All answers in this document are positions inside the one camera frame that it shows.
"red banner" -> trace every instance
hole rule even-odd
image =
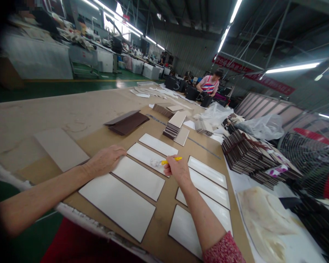
[[[247,68],[239,63],[236,63],[236,62],[233,62],[231,64],[230,63],[231,63],[231,60],[229,60],[225,57],[222,57],[222,56],[217,56],[217,59],[215,62],[215,64],[217,64],[221,67],[229,68],[229,70],[234,71],[234,72],[238,72],[238,73],[253,72],[252,69]],[[284,95],[290,95],[295,91],[295,89],[293,87],[288,86],[284,83],[281,83],[277,80],[271,79],[269,77],[266,77],[265,75],[263,76],[263,78],[261,80],[260,80],[260,77],[261,77],[260,74],[246,75],[245,77],[248,79],[254,80],[254,81],[262,84],[263,86],[271,88]]]

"plastic bag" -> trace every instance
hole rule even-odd
[[[257,139],[267,141],[279,139],[284,135],[282,129],[283,119],[277,114],[262,116],[235,124],[235,128],[240,129]]]
[[[213,102],[205,112],[194,115],[194,119],[207,121],[212,127],[220,127],[222,122],[234,113],[233,109],[226,109],[218,102]]]

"white rectangular board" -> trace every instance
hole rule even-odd
[[[45,130],[34,134],[34,137],[63,172],[90,159],[61,128]]]
[[[184,111],[177,111],[174,116],[169,120],[168,123],[180,128],[185,121],[186,112]]]
[[[147,166],[153,168],[154,170],[162,173],[165,175],[164,172],[164,165],[160,166],[151,166],[151,160],[155,162],[163,161],[165,158],[161,155],[158,155],[157,153],[149,150],[148,148],[142,146],[139,143],[135,143],[132,147],[130,147],[127,151],[127,154],[134,157],[135,159],[139,160],[140,162],[146,164]]]
[[[177,155],[178,150],[168,144],[152,137],[151,135],[145,133],[140,139],[140,142],[146,144],[147,146],[151,147],[152,149],[162,153],[165,156]]]
[[[91,180],[79,193],[137,241],[143,240],[154,205],[111,174]]]
[[[156,202],[165,184],[164,179],[126,156],[121,157],[112,173]]]
[[[190,178],[197,189],[230,210],[228,191],[189,167]]]
[[[215,214],[215,216],[218,218],[224,229],[228,232],[231,232],[231,235],[233,235],[233,229],[231,226],[231,218],[230,218],[230,212],[228,209],[226,209],[224,206],[221,206],[218,204],[216,201],[212,200],[209,198],[207,195],[201,193],[200,191],[198,192],[203,200],[206,202],[208,207],[212,210],[212,212]],[[186,200],[184,198],[183,192],[180,188],[178,188],[177,196],[175,197],[179,202],[182,204],[186,204]]]
[[[185,145],[186,139],[189,136],[190,130],[187,128],[182,127],[178,133],[178,135],[173,139],[176,143],[180,144],[181,146]]]
[[[179,205],[175,206],[169,236],[173,237],[199,259],[203,259],[194,220],[191,214]]]
[[[190,156],[188,166],[193,168],[198,173],[204,175],[208,179],[212,180],[213,182],[219,184],[221,187],[228,189],[226,177],[220,172],[217,172],[208,165],[204,164],[203,162],[200,162],[198,159]]]

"woman's right hand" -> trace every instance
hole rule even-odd
[[[176,161],[174,158],[178,155],[167,156],[168,164],[164,166],[164,173],[166,176],[174,176],[178,185],[184,187],[187,184],[192,184],[189,167],[185,160]]]

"cardboard table surface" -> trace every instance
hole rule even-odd
[[[157,112],[154,112],[149,107],[143,108],[141,110],[141,113],[145,115],[151,114],[152,116],[156,117],[164,123],[168,122],[168,118],[160,115]],[[119,144],[125,149],[129,149],[135,142],[138,141],[138,139],[142,135],[144,135],[144,133],[148,133],[154,136],[155,138],[160,139],[161,141],[178,149],[179,155],[182,156],[183,159],[188,160],[189,156],[191,155],[196,159],[200,160],[201,162],[204,162],[205,164],[209,165],[213,169],[223,173],[227,178],[228,193],[230,197],[231,206],[230,216],[235,242],[240,248],[246,262],[254,262],[250,245],[238,210],[238,204],[236,202],[236,199],[234,198],[231,180],[228,175],[228,170],[224,161],[223,152],[220,147],[220,144],[215,140],[203,134],[198,134],[193,129],[188,128],[190,129],[190,139],[188,138],[185,147],[182,147],[162,135],[164,127],[165,126],[162,123],[150,118],[150,121],[141,125],[128,136],[117,135],[114,132],[110,131],[107,127],[104,127],[78,140],[77,143],[89,156],[93,156],[100,149],[113,144]],[[209,149],[212,153],[207,152],[203,147],[198,144]],[[143,198],[145,198],[147,201],[156,206],[154,216],[141,243],[139,243],[128,233],[126,233],[122,228],[120,228],[105,214],[103,214],[100,210],[93,206],[78,192],[73,193],[63,202],[81,211],[90,218],[98,221],[107,228],[112,229],[120,236],[128,239],[135,245],[148,251],[150,254],[154,255],[163,262],[199,262],[200,260],[197,257],[191,254],[187,249],[185,249],[182,245],[180,245],[168,235],[176,204],[179,204],[184,209],[188,210],[186,206],[184,206],[175,199],[178,190],[178,184],[176,183],[174,178],[167,178],[151,168],[150,170],[152,170],[158,176],[166,180],[157,202],[148,198],[143,193],[130,186],[128,183],[123,182],[132,190],[134,190]],[[45,157],[34,162],[28,167],[18,171],[18,174],[23,178],[31,181],[33,184],[39,184],[61,174],[61,171],[50,157]]]

